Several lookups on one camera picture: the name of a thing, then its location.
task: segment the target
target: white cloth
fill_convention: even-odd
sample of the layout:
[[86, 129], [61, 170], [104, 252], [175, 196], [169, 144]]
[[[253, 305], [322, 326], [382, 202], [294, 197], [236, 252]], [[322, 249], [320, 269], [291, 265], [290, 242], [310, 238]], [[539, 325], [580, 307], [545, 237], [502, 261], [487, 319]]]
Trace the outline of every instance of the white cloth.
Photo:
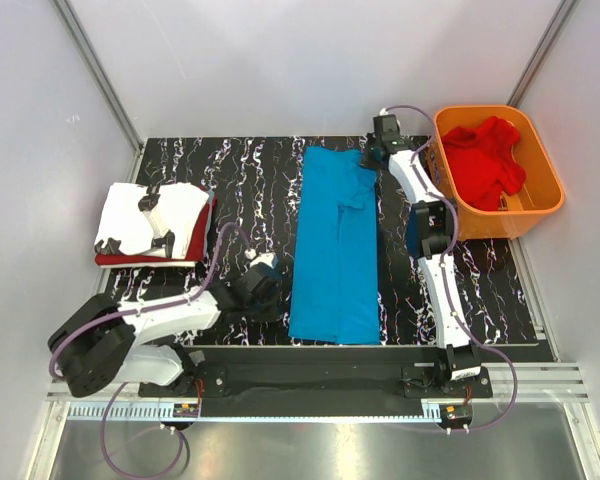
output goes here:
[[[209, 195], [189, 183], [162, 185], [158, 193], [160, 199], [154, 213], [159, 214], [164, 225], [175, 234], [172, 258], [183, 259], [189, 249], [193, 227]], [[102, 209], [95, 245], [100, 241], [106, 244], [112, 238], [121, 242], [120, 252], [124, 255], [164, 258], [163, 248], [151, 250], [153, 230], [138, 208], [138, 202], [146, 194], [146, 186], [114, 183]]]

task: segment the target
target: orange plastic basket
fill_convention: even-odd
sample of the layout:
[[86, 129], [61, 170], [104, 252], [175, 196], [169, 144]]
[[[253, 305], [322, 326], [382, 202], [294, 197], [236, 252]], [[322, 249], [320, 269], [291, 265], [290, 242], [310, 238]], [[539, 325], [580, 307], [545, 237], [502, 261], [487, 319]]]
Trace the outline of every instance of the orange plastic basket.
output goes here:
[[[517, 194], [503, 194], [499, 211], [487, 212], [470, 206], [458, 195], [440, 138], [457, 126], [478, 127], [492, 116], [509, 121], [520, 132], [512, 153], [527, 172], [527, 179]], [[506, 105], [447, 107], [436, 114], [435, 124], [436, 142], [429, 150], [429, 167], [440, 191], [458, 203], [460, 240], [519, 237], [564, 203], [564, 191], [547, 152], [531, 120], [520, 110]]]

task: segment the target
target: black marble table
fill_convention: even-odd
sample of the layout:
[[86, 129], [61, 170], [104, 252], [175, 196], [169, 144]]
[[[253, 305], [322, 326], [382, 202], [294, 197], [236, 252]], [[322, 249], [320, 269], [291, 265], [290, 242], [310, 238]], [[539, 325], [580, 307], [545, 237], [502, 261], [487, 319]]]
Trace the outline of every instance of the black marble table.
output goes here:
[[[415, 137], [421, 144], [425, 137]], [[192, 345], [315, 345], [288, 336], [293, 256], [306, 147], [361, 149], [363, 137], [150, 139], [137, 183], [191, 182], [216, 192], [211, 237], [227, 221], [241, 222], [259, 251], [274, 250], [284, 281], [279, 322], [182, 332], [175, 341]], [[424, 277], [405, 248], [408, 203], [397, 181], [379, 174], [378, 305], [382, 345], [435, 342], [433, 309]], [[219, 277], [244, 270], [244, 247], [233, 241]], [[471, 331], [486, 343], [535, 344], [516, 266], [506, 240], [461, 242], [455, 250], [456, 279]], [[111, 271], [106, 292], [117, 300], [155, 299], [199, 285], [208, 263], [195, 269], [139, 268]]]

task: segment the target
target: blue fabric fold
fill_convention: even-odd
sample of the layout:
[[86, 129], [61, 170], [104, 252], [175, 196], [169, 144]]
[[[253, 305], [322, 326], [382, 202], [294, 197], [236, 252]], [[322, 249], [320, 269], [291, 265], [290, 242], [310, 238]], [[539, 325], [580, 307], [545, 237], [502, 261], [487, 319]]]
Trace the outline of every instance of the blue fabric fold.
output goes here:
[[309, 147], [298, 212], [291, 326], [303, 340], [380, 341], [376, 174], [358, 150]]

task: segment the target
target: wall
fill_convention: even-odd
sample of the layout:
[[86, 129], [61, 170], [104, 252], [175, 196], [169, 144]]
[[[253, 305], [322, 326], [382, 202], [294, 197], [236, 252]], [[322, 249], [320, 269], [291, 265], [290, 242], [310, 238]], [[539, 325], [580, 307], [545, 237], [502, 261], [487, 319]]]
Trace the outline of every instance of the wall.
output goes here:
[[160, 137], [364, 134], [396, 103], [506, 103], [559, 0], [71, 3], [139, 134]]
[[47, 338], [91, 294], [98, 210], [132, 157], [51, 2], [0, 0], [0, 480], [19, 478]]
[[522, 109], [566, 190], [524, 238], [564, 360], [580, 363], [600, 425], [600, 0], [580, 2]]

